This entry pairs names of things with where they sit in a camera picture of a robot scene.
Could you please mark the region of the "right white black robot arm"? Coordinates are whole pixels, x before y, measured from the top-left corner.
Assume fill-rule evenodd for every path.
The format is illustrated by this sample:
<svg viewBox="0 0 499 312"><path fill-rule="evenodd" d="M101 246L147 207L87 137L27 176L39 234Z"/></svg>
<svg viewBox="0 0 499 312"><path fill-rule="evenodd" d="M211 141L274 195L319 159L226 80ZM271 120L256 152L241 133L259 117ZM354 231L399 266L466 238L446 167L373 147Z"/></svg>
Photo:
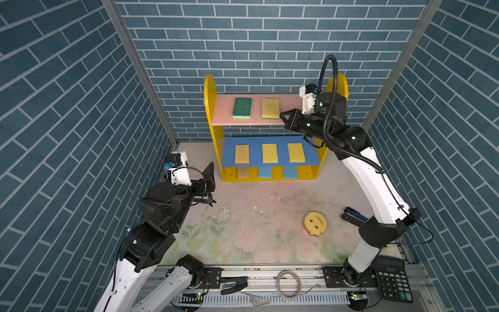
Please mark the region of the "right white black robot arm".
<svg viewBox="0 0 499 312"><path fill-rule="evenodd" d="M353 174L365 193L373 216L359 227L360 239L344 262L342 275L349 286L364 276L382 248L399 239L418 221L421 212L399 195L385 171L366 131L346 123L347 99L337 92L319 92L315 85L300 90L301 109L280 114L285 128L301 133L304 140L321 140Z"/></svg>

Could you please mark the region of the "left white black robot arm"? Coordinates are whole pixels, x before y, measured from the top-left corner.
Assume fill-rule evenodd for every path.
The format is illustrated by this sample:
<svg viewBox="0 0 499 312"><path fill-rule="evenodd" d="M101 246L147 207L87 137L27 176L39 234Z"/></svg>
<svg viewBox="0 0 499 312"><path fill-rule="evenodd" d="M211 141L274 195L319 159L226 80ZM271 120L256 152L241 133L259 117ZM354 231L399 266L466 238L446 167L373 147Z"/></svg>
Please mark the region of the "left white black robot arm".
<svg viewBox="0 0 499 312"><path fill-rule="evenodd" d="M175 234L180 232L191 207L208 200L216 189L214 163L200 172L199 179L191 179L189 172L193 168L181 154L170 154L166 159L166 178L150 187L139 200L143 219L127 232L96 311L162 311L184 290L201 282L204 264L186 255L178 260L165 281L144 299L137 299L175 243Z"/></svg>

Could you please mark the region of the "blue sponge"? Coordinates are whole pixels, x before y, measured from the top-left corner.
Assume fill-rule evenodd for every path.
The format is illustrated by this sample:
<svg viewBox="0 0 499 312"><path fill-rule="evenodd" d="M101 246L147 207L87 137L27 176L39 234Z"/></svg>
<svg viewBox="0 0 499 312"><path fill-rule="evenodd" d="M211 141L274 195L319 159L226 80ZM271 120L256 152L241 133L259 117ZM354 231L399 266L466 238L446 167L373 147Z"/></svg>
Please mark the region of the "blue sponge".
<svg viewBox="0 0 499 312"><path fill-rule="evenodd" d="M296 166L284 166L283 167L283 178L284 179L298 179L298 168Z"/></svg>
<svg viewBox="0 0 499 312"><path fill-rule="evenodd" d="M260 179L272 179L272 167L262 166L258 168L258 177Z"/></svg>

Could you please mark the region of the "pale yellow orange-backed sponge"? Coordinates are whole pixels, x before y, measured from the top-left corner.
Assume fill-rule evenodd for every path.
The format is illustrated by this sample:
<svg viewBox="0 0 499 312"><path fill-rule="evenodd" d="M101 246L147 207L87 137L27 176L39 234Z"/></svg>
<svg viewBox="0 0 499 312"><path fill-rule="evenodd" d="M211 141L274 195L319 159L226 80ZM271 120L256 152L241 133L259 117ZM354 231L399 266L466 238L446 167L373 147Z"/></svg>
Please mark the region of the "pale yellow orange-backed sponge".
<svg viewBox="0 0 499 312"><path fill-rule="evenodd" d="M237 168L237 179L250 179L251 178L251 168L250 167L238 167Z"/></svg>

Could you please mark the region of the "bright yellow sponge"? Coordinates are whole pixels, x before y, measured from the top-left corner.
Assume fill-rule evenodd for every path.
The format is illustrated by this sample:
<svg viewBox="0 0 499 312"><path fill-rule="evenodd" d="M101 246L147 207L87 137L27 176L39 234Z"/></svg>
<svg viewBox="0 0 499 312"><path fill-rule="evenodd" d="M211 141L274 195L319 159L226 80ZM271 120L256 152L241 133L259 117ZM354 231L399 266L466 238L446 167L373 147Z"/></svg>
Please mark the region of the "bright yellow sponge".
<svg viewBox="0 0 499 312"><path fill-rule="evenodd" d="M302 143L288 143L288 157L291 163L304 163L306 161Z"/></svg>
<svg viewBox="0 0 499 312"><path fill-rule="evenodd" d="M262 144L262 162L266 164L279 162L277 144Z"/></svg>

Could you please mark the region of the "green scouring pad sponge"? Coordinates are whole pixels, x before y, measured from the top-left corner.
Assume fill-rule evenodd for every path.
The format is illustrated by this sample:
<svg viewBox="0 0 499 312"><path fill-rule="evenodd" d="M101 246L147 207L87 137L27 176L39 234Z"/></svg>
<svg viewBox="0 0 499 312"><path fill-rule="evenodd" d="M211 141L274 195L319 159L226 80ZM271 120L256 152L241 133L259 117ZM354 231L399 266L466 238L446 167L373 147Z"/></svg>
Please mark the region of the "green scouring pad sponge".
<svg viewBox="0 0 499 312"><path fill-rule="evenodd" d="M234 102L232 117L234 119L250 119L252 114L252 99L237 97Z"/></svg>

